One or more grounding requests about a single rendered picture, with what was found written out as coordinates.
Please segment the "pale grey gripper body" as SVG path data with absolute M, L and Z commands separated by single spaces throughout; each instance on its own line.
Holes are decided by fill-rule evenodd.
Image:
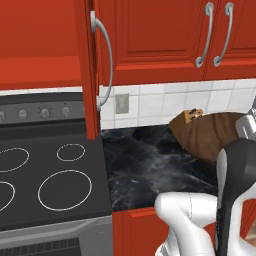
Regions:
M 256 141 L 256 109 L 250 109 L 246 115 L 239 118 L 235 127 L 240 138 Z

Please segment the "wooden knife block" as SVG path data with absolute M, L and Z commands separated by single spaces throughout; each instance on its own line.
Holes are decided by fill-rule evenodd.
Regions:
M 169 128 L 179 144 L 185 148 L 193 137 L 195 120 L 203 115 L 202 109 L 184 110 L 169 122 Z

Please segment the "grey wall socket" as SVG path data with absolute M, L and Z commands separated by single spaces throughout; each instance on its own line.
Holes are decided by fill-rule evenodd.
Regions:
M 115 106 L 117 114 L 126 114 L 129 112 L 129 95 L 117 94 L 115 96 Z

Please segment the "red cabinet door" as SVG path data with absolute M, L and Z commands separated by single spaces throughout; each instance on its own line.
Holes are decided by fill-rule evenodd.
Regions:
M 221 54 L 226 39 L 229 17 L 224 8 L 228 2 L 234 4 L 232 31 L 222 62 L 215 67 L 213 59 Z M 213 21 L 204 79 L 256 78 L 256 0 L 219 0 Z
M 113 55 L 113 84 L 190 82 L 203 79 L 195 60 L 204 51 L 208 2 L 218 0 L 95 0 Z M 109 82 L 107 44 L 97 36 L 99 81 Z
M 77 33 L 80 74 L 84 97 L 86 135 L 94 140 L 99 134 L 99 117 L 96 108 L 98 72 L 95 34 L 91 30 L 90 10 L 93 0 L 73 0 Z

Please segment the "red wall cabinet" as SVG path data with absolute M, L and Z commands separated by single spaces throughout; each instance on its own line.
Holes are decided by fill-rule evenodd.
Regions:
M 80 83 L 74 0 L 0 0 L 0 89 Z

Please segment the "red base cabinet front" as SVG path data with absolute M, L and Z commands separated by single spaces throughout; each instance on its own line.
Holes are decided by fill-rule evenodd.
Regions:
M 114 256 L 155 256 L 168 234 L 153 206 L 112 212 Z

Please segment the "black and grey stove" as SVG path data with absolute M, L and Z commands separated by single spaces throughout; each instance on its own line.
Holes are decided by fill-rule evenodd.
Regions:
M 0 256 L 113 256 L 103 143 L 87 138 L 82 94 L 0 96 L 0 111 Z

